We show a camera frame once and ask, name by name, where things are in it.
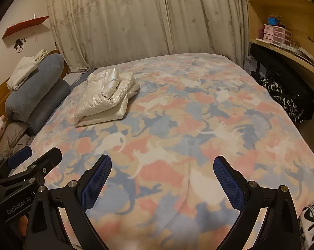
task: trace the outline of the blue gripper pad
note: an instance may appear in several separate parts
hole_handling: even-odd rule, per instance
[[[8,167],[11,169],[15,169],[17,166],[19,166],[21,163],[26,161],[31,156],[32,149],[30,147],[25,147],[8,159]]]
[[[228,197],[232,207],[242,212],[245,208],[244,193],[238,183],[232,177],[226,166],[220,158],[214,161],[214,173],[221,184],[226,196]]]
[[[105,155],[105,159],[91,176],[91,179],[82,191],[81,196],[81,208],[84,212],[93,207],[96,200],[103,188],[108,175],[111,173],[112,161],[108,155]]]

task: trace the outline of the white wall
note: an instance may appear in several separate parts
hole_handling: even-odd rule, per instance
[[[0,22],[0,84],[10,77],[23,56],[35,56],[42,48],[47,51],[55,49],[49,19],[2,39],[8,27],[33,19],[33,14],[36,18],[48,16],[46,0],[15,0]],[[16,53],[14,44],[23,38],[26,39],[23,51]]]

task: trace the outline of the mattress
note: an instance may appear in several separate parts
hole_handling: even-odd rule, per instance
[[[58,147],[62,162],[45,185],[63,187],[108,154],[111,174],[87,215],[110,250],[216,249],[239,214],[214,175],[219,155],[262,187],[287,185],[298,216],[314,200],[314,154],[283,108],[226,57],[180,54],[108,68],[114,67],[133,72],[141,87],[124,119],[75,128],[83,82],[16,170]],[[63,221],[75,241],[65,214]]]

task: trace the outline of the beige curtain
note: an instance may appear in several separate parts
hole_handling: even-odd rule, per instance
[[[246,0],[47,0],[54,38],[72,71],[152,56],[206,52],[242,66]]]

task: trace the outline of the bolt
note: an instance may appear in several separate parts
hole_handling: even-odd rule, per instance
[[[281,190],[282,190],[283,192],[287,192],[289,189],[287,188],[287,186],[281,185]]]
[[[70,188],[74,188],[76,185],[77,185],[77,181],[76,180],[69,181],[69,183],[68,183],[68,186]]]
[[[253,180],[249,181],[248,185],[250,185],[252,188],[256,188],[258,186],[258,184]]]
[[[38,188],[38,192],[40,193],[42,193],[44,190],[45,190],[45,186],[43,185]]]

